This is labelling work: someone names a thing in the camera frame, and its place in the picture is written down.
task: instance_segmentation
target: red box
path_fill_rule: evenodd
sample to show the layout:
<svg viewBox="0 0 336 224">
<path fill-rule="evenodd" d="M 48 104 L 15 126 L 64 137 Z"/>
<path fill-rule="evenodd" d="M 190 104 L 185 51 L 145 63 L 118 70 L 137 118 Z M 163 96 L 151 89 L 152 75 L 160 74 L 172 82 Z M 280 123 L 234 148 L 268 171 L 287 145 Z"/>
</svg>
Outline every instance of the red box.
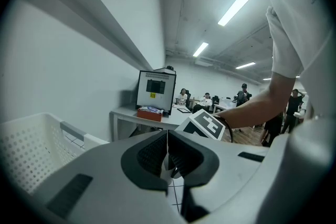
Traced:
<svg viewBox="0 0 336 224">
<path fill-rule="evenodd" d="M 151 121 L 161 121 L 162 114 L 157 114 L 157 113 L 138 109 L 137 117 L 151 120 Z"/>
</svg>

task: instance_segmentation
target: white perforated crate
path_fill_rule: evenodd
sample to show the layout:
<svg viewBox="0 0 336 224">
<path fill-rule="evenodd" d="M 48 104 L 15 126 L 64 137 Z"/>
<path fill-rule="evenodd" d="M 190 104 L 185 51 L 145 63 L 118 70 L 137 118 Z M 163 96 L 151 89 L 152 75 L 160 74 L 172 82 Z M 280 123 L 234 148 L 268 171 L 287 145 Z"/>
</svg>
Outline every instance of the white perforated crate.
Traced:
<svg viewBox="0 0 336 224">
<path fill-rule="evenodd" d="M 105 143 L 49 113 L 0 124 L 2 165 L 9 180 L 30 194 L 85 150 Z"/>
</svg>

